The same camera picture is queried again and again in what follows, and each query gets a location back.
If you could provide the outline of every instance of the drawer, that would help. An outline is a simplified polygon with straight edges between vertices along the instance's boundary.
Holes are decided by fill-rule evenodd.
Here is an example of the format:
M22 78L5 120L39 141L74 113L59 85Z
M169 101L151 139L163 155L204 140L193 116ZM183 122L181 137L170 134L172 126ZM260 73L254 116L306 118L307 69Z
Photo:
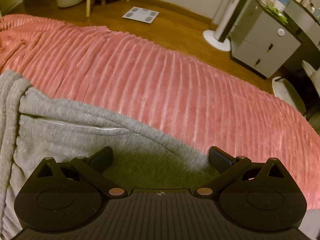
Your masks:
M315 23L310 30L308 30L307 35L320 50L320 26Z
M278 30L285 31L284 36ZM300 42L269 15L262 13L245 41L268 54L270 58L282 65L300 46Z
M232 56L256 69L266 77L270 77L281 66L266 53L261 52L245 41L242 42L236 51L232 51Z

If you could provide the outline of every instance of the wooden baseboard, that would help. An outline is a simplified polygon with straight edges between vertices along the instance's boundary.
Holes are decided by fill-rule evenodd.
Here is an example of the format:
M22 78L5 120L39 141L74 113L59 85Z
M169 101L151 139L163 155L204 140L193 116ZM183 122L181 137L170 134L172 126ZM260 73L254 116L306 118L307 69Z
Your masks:
M173 3L169 3L169 2L165 2L165 1L161 1L161 0L132 0L132 1L144 2L144 3L148 3L150 5L159 6L161 8L188 16L192 19L195 19L197 21L203 22L208 25L212 22L211 18L208 18L208 17L202 16L200 14L197 14L195 12L189 11L188 9L183 8L183 7L176 5L176 4L173 4Z
M215 31L218 28L218 25L215 24L214 22L211 22L209 24L209 30Z

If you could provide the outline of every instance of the tower fan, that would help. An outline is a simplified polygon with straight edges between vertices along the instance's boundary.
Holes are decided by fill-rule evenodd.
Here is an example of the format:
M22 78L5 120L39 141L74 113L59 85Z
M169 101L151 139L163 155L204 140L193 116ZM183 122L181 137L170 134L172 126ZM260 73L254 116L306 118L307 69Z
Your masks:
M247 0L231 0L216 31L204 31L203 37L211 46L222 51L231 50L228 35L246 2Z

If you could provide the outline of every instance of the round metal screw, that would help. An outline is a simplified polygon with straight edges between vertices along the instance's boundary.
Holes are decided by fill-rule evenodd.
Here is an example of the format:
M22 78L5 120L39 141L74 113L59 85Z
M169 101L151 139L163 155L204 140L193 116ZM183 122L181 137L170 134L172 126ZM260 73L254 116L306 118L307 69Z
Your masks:
M213 191L208 187L201 187L197 190L197 192L201 196L208 196L208 195L211 195Z
M114 187L111 190L109 190L109 194L113 196L121 196L124 193L124 190L119 187Z

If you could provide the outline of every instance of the blanket fold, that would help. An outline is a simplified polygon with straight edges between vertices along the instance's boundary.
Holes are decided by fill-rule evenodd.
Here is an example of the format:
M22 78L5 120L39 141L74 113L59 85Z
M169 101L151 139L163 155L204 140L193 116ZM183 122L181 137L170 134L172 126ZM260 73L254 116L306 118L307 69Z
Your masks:
M46 156L57 162L90 156L104 146L114 162L104 176L127 190L190 188L218 176L207 156L159 130L109 110L49 99L20 74L0 76L0 237L20 230L13 203Z

